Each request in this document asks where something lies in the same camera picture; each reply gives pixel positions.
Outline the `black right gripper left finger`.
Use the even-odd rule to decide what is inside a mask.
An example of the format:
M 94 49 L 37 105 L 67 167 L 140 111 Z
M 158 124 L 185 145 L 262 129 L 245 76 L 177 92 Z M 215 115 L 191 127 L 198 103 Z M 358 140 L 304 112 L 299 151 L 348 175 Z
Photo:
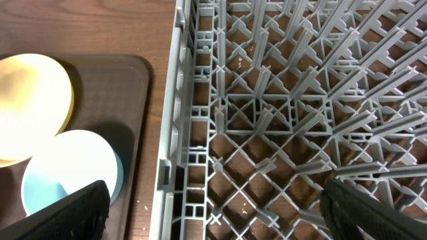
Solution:
M 1 240 L 100 240 L 109 217 L 107 185 L 97 180 L 1 230 Z

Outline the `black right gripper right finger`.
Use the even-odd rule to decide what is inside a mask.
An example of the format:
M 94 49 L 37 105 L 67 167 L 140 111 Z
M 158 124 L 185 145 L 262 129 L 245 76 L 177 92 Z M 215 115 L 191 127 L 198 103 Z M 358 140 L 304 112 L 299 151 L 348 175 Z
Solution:
M 337 179 L 320 195 L 320 211 L 334 239 L 425 239 L 426 225 Z

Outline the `light blue bowl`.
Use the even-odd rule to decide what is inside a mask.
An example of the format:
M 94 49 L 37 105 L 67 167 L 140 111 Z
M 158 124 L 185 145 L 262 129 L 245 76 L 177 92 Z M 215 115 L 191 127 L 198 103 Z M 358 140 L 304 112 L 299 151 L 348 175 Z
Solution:
M 123 185 L 119 155 L 100 135 L 88 130 L 60 133 L 29 161 L 21 184 L 21 201 L 32 215 L 62 198 L 102 180 L 113 203 Z

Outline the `yellow plate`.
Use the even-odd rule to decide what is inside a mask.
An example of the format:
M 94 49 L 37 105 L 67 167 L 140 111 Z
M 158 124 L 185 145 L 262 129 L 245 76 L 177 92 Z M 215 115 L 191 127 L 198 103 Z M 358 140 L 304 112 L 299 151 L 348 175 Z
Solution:
M 46 55 L 24 53 L 1 60 L 1 166 L 31 158 L 62 132 L 74 107 L 65 68 Z

